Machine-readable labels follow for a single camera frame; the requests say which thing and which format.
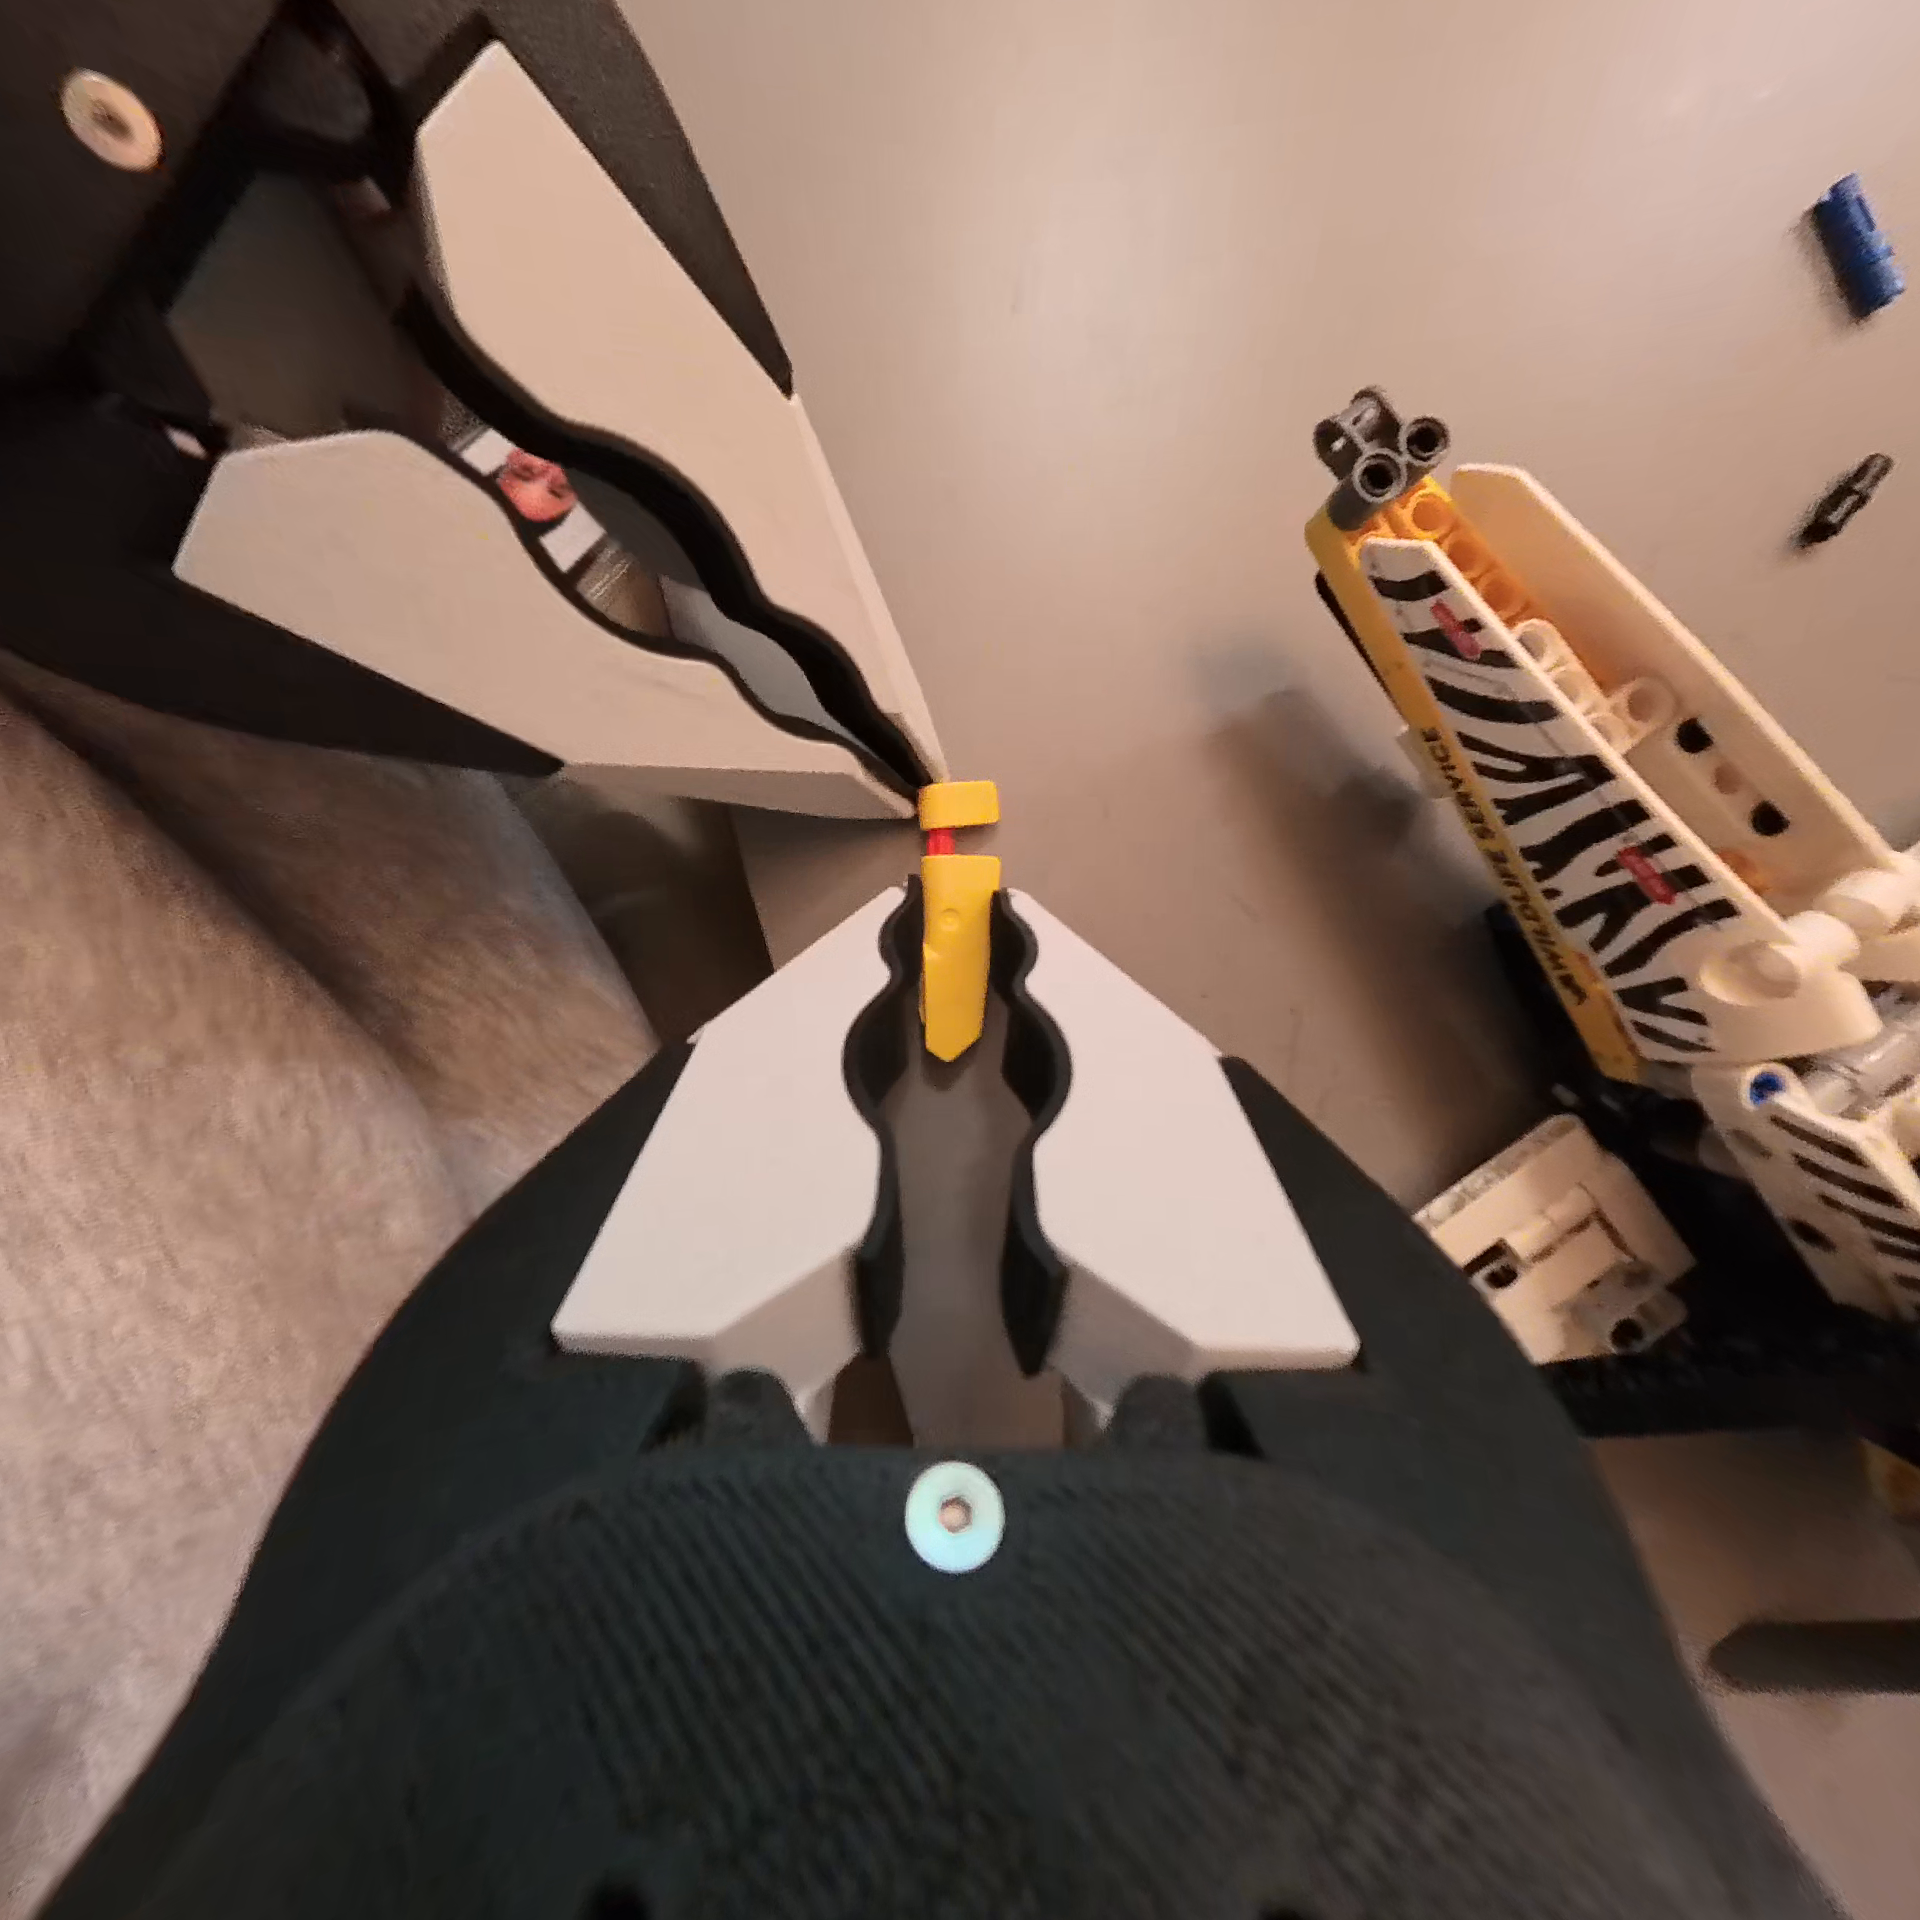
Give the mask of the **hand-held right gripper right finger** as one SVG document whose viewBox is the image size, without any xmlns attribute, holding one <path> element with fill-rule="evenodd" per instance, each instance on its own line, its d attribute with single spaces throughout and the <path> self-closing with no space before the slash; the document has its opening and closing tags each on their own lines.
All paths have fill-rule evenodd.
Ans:
<svg viewBox="0 0 1920 1920">
<path fill-rule="evenodd" d="M 1025 1375 L 1107 1428 L 1164 1377 L 1333 1373 L 1360 1335 L 1229 1060 L 1025 891 L 992 907 L 1002 1077 L 1026 1128 L 1000 1255 Z"/>
</svg>

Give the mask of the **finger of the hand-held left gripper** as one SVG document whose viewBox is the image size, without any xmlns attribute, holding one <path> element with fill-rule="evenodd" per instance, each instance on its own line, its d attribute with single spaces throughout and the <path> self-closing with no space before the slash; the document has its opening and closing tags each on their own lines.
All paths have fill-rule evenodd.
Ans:
<svg viewBox="0 0 1920 1920">
<path fill-rule="evenodd" d="M 731 323 L 489 39 L 416 129 L 416 213 L 468 403 L 658 520 L 906 784 L 947 753 L 824 445 Z"/>
<path fill-rule="evenodd" d="M 218 460 L 176 576 L 601 784 L 907 820 L 856 749 L 760 708 L 731 665 L 637 645 L 554 580 L 511 508 L 389 432 Z"/>
</svg>

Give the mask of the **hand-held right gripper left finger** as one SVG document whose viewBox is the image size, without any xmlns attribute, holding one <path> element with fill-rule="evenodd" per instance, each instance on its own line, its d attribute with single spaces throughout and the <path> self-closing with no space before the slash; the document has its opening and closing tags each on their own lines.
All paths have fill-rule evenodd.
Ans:
<svg viewBox="0 0 1920 1920">
<path fill-rule="evenodd" d="M 712 1020 L 562 1299 L 564 1353 L 779 1380 L 810 1438 L 906 1292 L 898 1141 L 922 888 L 883 888 Z"/>
</svg>

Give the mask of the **long yellow lego piece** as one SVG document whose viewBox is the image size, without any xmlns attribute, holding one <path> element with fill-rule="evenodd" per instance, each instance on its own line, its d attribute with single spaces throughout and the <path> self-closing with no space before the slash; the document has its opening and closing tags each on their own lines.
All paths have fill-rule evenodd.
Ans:
<svg viewBox="0 0 1920 1920">
<path fill-rule="evenodd" d="M 923 854 L 919 1015 L 927 1054 L 957 1063 L 981 1039 L 992 980 L 995 854 Z"/>
</svg>

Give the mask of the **zebra striped lego helicopter model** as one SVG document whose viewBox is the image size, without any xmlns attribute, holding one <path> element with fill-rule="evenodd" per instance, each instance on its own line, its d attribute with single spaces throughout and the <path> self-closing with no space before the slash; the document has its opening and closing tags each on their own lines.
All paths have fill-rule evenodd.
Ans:
<svg viewBox="0 0 1920 1920">
<path fill-rule="evenodd" d="M 1857 1432 L 1916 1516 L 1916 851 L 1532 472 L 1359 388 L 1315 588 L 1496 884 L 1555 1113 L 1424 1229 L 1588 1432 Z"/>
</svg>

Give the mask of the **black lego pin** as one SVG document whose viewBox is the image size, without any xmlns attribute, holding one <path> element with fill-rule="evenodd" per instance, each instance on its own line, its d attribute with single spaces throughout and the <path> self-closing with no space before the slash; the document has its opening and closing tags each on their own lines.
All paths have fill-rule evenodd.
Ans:
<svg viewBox="0 0 1920 1920">
<path fill-rule="evenodd" d="M 1893 469 L 1893 456 L 1881 451 L 1865 455 L 1847 469 L 1808 510 L 1792 535 L 1792 549 L 1807 553 L 1839 540 L 1884 489 Z"/>
</svg>

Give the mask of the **blue lego pin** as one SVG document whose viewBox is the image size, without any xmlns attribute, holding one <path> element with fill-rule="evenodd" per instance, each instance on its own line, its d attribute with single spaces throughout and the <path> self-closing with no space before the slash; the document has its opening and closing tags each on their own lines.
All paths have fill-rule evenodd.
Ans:
<svg viewBox="0 0 1920 1920">
<path fill-rule="evenodd" d="M 1808 216 L 1852 319 L 1867 323 L 1904 297 L 1904 264 L 1859 173 L 1831 183 Z"/>
</svg>

